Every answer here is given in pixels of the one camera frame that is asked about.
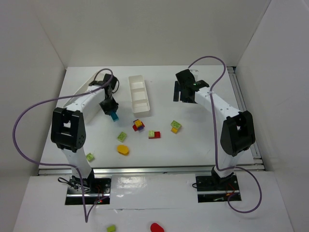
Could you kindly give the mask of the lime lego brick front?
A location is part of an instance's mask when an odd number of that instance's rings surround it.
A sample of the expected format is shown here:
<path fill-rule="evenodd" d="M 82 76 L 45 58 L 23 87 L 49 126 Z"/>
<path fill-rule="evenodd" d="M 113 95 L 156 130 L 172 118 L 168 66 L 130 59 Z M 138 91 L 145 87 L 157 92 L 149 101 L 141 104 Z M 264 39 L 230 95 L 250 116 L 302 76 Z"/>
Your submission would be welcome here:
<path fill-rule="evenodd" d="M 86 155 L 86 159 L 87 159 L 88 162 L 92 162 L 95 159 L 95 157 L 92 153 L 88 153 Z"/>

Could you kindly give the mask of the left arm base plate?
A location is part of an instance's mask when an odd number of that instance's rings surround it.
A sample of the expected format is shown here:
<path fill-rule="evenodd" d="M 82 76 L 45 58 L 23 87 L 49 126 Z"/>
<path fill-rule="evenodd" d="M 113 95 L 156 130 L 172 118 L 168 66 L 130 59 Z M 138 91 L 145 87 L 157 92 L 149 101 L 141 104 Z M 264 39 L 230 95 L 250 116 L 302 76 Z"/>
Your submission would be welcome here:
<path fill-rule="evenodd" d="M 67 194 L 65 205 L 82 205 L 82 186 L 75 184 L 73 179 L 69 180 L 59 177 L 59 183 L 67 184 Z M 92 205 L 94 202 L 98 204 L 110 204 L 111 178 L 96 178 L 94 185 L 84 188 L 85 204 Z"/>

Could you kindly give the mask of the teal long lego brick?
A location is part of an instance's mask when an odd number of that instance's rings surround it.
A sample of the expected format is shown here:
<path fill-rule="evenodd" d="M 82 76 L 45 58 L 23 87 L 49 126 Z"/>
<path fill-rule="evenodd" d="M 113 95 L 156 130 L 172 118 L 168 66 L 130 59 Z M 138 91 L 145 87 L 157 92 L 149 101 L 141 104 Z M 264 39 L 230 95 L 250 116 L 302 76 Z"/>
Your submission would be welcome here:
<path fill-rule="evenodd" d="M 111 116 L 113 122 L 116 122 L 116 121 L 119 120 L 119 117 L 118 117 L 118 115 L 117 115 L 117 113 L 115 111 L 111 111 L 110 116 Z"/>

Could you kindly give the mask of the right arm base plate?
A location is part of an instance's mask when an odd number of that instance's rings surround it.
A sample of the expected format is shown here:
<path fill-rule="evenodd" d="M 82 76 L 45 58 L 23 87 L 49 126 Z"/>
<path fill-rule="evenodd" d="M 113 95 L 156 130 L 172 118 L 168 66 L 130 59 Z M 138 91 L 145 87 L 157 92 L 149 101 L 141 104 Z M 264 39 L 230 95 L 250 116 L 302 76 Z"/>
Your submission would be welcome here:
<path fill-rule="evenodd" d="M 216 203 L 241 201 L 238 179 L 233 175 L 231 179 L 216 185 L 211 176 L 196 176 L 192 187 L 197 190 L 198 203 Z"/>

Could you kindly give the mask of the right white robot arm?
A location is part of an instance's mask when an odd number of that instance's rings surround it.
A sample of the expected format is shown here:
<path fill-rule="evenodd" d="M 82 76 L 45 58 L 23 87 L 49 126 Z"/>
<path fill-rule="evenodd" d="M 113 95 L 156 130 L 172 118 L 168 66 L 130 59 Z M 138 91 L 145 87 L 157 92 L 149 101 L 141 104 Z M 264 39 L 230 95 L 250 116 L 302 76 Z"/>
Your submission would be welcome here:
<path fill-rule="evenodd" d="M 211 183 L 228 182 L 242 154 L 255 143 L 253 116 L 223 100 L 203 80 L 196 81 L 189 69 L 176 74 L 181 100 L 197 103 L 212 113 L 215 139 L 215 166 Z"/>

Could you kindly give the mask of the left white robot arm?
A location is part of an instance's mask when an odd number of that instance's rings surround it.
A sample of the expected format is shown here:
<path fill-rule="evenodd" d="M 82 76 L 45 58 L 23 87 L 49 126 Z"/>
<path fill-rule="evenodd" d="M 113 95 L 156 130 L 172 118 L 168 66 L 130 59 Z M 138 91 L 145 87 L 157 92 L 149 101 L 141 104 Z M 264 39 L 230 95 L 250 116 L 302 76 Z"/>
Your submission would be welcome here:
<path fill-rule="evenodd" d="M 51 141 L 72 165 L 74 185 L 83 185 L 87 189 L 92 189 L 95 185 L 94 171 L 84 152 L 85 124 L 90 122 L 100 109 L 113 121 L 118 120 L 118 103 L 112 96 L 118 90 L 116 85 L 109 84 L 93 93 L 92 90 L 98 88 L 98 85 L 90 85 L 83 96 L 76 98 L 64 108 L 57 107 L 53 111 Z"/>

